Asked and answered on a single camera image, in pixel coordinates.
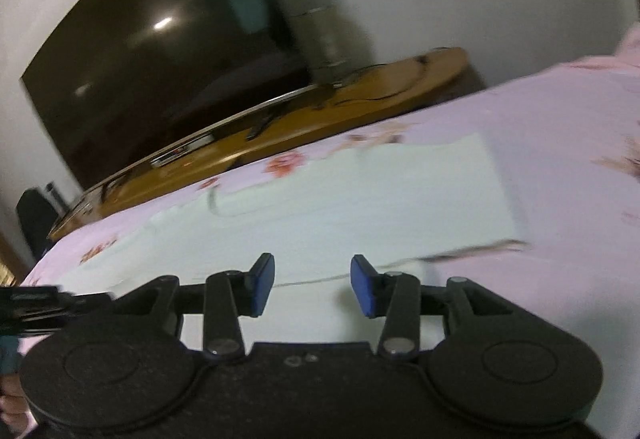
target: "black cable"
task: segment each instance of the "black cable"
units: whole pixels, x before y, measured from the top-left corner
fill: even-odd
[[[372,64],[372,65],[367,65],[366,67],[360,67],[360,69],[356,69],[354,70],[351,75],[353,76],[354,74],[362,74],[363,72],[366,72],[367,70],[371,70],[371,69],[377,69],[378,67],[384,67],[387,64]]]
[[[388,94],[386,96],[380,96],[379,98],[350,98],[350,99],[343,99],[342,101],[336,101],[334,104],[332,104],[332,106],[338,106],[341,104],[345,104],[345,103],[350,103],[350,102],[354,102],[354,101],[382,101],[383,99],[389,99],[389,98],[393,98],[394,96],[398,96],[399,94],[402,94],[403,92],[408,91],[410,88],[412,88],[416,83],[418,83],[425,75],[426,70],[427,70],[427,57],[426,56],[418,56],[417,58],[415,58],[415,61],[417,61],[422,69],[420,74],[415,78],[415,80],[412,80],[411,83],[409,83],[408,85],[404,86],[403,88],[401,88],[400,90],[396,90],[395,92]],[[375,66],[370,66],[370,67],[364,67],[364,69],[360,69],[357,72],[362,72],[363,70],[369,69],[371,67],[381,67],[384,66],[385,64],[378,64]]]

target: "white towel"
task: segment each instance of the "white towel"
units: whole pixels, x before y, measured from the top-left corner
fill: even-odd
[[[61,279],[73,292],[120,295],[159,275],[200,283],[273,253],[276,284],[521,241],[478,135],[446,145],[347,149],[231,194],[215,188],[155,215]]]

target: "tv cabinet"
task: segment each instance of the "tv cabinet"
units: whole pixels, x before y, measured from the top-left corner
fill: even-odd
[[[360,73],[341,88],[322,88],[289,101],[253,139],[259,115],[214,133],[214,141],[154,168],[149,159],[82,194],[53,228],[57,241],[74,229],[176,191],[188,184],[297,146],[483,88],[461,48],[431,51]]]

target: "television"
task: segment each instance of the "television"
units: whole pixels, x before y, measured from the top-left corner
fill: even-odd
[[[22,81],[89,188],[311,77],[277,0],[79,0]]]

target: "cable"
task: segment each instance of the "cable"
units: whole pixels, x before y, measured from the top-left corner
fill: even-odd
[[[424,77],[424,74],[425,74],[425,72],[427,70],[427,58],[425,56],[418,56],[417,58],[415,58],[415,60],[422,66],[420,74],[415,78],[415,80],[412,80],[411,83],[409,83],[408,85],[404,86],[400,90],[396,90],[395,92],[393,92],[391,94],[388,94],[386,96],[380,96],[378,98],[350,98],[350,99],[343,99],[341,101],[336,101],[331,106],[338,106],[338,105],[341,105],[341,104],[346,104],[346,103],[350,103],[350,102],[354,102],[354,101],[382,101],[383,99],[393,98],[394,96],[398,96],[399,94],[402,94],[403,92],[408,91],[410,88],[412,88],[416,83],[418,83]],[[360,69],[357,72],[363,72],[364,70],[367,70],[367,69],[369,69],[371,67],[380,67],[380,66],[383,66],[383,65],[384,64],[378,64],[378,65],[375,65],[375,66],[364,67],[364,69]]]
[[[332,85],[335,88],[343,88],[345,86],[351,85],[351,83],[359,80],[367,70],[377,69],[378,67],[384,67],[385,65],[387,64],[372,64],[365,67],[360,67],[360,69],[354,70],[347,77],[333,82]]]

